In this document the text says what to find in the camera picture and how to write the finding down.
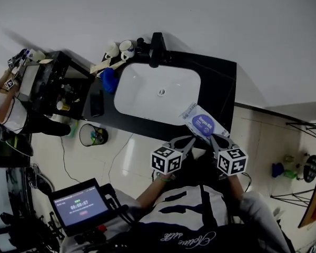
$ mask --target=wet wipes package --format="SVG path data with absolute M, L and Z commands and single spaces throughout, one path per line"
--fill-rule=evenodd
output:
M 202 138 L 208 144 L 210 144 L 210 135 L 212 134 L 220 134 L 226 137 L 230 135 L 216 119 L 194 102 L 180 117 L 193 134 Z

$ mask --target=white sink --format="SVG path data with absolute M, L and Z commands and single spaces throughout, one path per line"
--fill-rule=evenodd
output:
M 130 64 L 121 76 L 114 104 L 123 114 L 172 125 L 192 102 L 198 102 L 200 77 L 179 67 Z

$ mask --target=tile floor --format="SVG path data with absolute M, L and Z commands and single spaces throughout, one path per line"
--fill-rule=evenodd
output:
M 85 123 L 80 121 L 79 128 Z M 282 161 L 285 154 L 294 156 L 296 162 L 303 160 L 305 152 L 316 154 L 316 139 L 285 123 L 285 119 L 276 116 L 235 107 L 231 138 L 249 155 L 247 173 L 252 178 L 250 190 L 263 194 L 271 210 L 278 206 L 286 210 L 281 221 L 282 229 L 292 240 L 295 249 L 303 247 L 301 252 L 305 252 L 309 249 L 306 245 L 316 238 L 316 223 L 298 229 L 305 208 L 271 199 L 270 194 L 308 190 L 315 183 L 285 177 L 273 179 L 271 164 Z M 63 138 L 67 171 L 79 181 L 95 177 L 100 185 L 111 182 L 113 187 L 136 198 L 151 183 L 152 171 L 148 163 L 150 152 L 163 141 L 114 128 L 106 129 L 109 141 L 95 147 L 82 146 L 78 134 L 72 139 Z M 65 173 L 59 137 L 34 134 L 32 145 L 35 154 L 31 162 L 39 165 L 56 190 L 76 184 Z M 194 149 L 193 153 L 200 155 L 203 151 Z M 248 178 L 240 176 L 240 180 L 246 187 Z M 33 190 L 33 202 L 37 214 L 47 218 L 51 211 L 48 199 L 38 190 Z

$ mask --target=black device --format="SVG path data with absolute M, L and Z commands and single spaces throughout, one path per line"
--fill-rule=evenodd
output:
M 111 184 L 99 187 L 96 179 L 52 192 L 48 197 L 68 236 L 92 231 L 128 209 L 120 205 Z
M 100 90 L 99 94 L 90 94 L 90 112 L 92 117 L 104 114 L 103 91 Z

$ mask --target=drain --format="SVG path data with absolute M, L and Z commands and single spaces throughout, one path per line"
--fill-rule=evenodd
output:
M 166 89 L 165 88 L 161 88 L 158 90 L 157 95 L 162 97 L 166 95 Z

